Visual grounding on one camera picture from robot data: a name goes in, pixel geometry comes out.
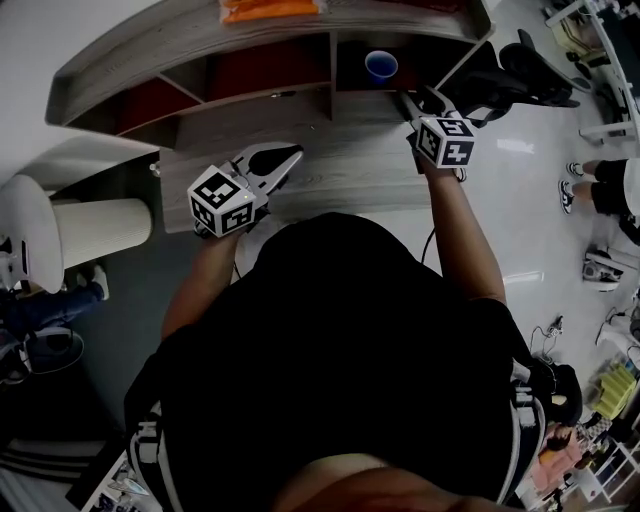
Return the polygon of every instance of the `black chair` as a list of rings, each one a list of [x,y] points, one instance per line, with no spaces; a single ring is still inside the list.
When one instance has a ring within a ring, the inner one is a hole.
[[[575,108],[580,103],[571,99],[573,89],[591,91],[584,78],[569,78],[547,62],[527,32],[520,29],[518,35],[520,43],[500,51],[502,67],[491,43],[485,43],[440,89],[478,128],[506,115],[514,103]],[[469,117],[482,107],[490,110],[484,119]]]

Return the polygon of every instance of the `white tile floor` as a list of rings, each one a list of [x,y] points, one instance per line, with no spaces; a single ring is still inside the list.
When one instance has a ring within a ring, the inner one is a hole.
[[[492,38],[496,51],[517,42],[517,29],[524,28],[557,68],[570,76],[578,75],[544,25],[535,0],[502,0],[493,18],[497,24]],[[635,156],[636,145],[630,140],[599,145],[581,138],[580,126],[602,124],[602,119],[593,98],[579,92],[573,97],[582,103],[577,109],[516,105],[503,119],[483,128],[464,188],[503,276],[544,274],[542,281],[507,285],[508,305],[522,335],[528,342],[536,325],[546,329],[558,314],[564,315],[565,333],[551,355],[574,366],[585,386],[597,368],[616,353],[613,346],[596,347],[594,340],[612,306],[630,305],[637,277],[627,272],[625,286],[613,293],[592,291],[581,279],[584,251],[595,239],[634,254],[640,251],[613,220],[598,217],[592,207],[577,205],[572,215],[565,216],[557,182],[566,179],[568,161]],[[433,227],[429,210],[365,216],[396,235],[417,258]],[[249,268],[262,242],[276,229],[277,225],[267,223],[247,237],[238,255],[242,269]],[[435,243],[429,247],[426,263],[440,268]],[[534,351],[541,347],[538,334]]]

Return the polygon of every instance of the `shorts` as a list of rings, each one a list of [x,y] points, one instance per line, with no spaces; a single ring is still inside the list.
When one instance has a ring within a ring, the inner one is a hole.
[[[596,211],[603,215],[631,215],[624,194],[626,160],[603,160],[596,167],[598,183],[591,185],[591,196]]]

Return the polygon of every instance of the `shoe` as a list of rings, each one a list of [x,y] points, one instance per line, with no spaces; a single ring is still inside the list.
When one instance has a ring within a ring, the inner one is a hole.
[[[102,288],[102,300],[108,300],[109,285],[107,284],[107,274],[100,265],[96,265],[93,268],[93,279],[91,282],[96,283],[100,288]]]
[[[567,172],[571,174],[571,176],[577,176],[578,178],[582,178],[584,176],[584,171],[582,170],[582,164],[578,162],[569,162],[567,164]]]
[[[573,195],[567,191],[570,185],[568,181],[561,180],[558,182],[558,191],[560,192],[560,204],[562,211],[569,215],[571,213],[571,205],[573,204]]]

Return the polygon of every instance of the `blue cup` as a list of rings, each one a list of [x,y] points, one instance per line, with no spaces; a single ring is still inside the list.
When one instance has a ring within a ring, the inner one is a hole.
[[[385,83],[398,71],[398,61],[389,52],[375,50],[364,59],[364,66],[369,72],[369,78],[376,85]]]

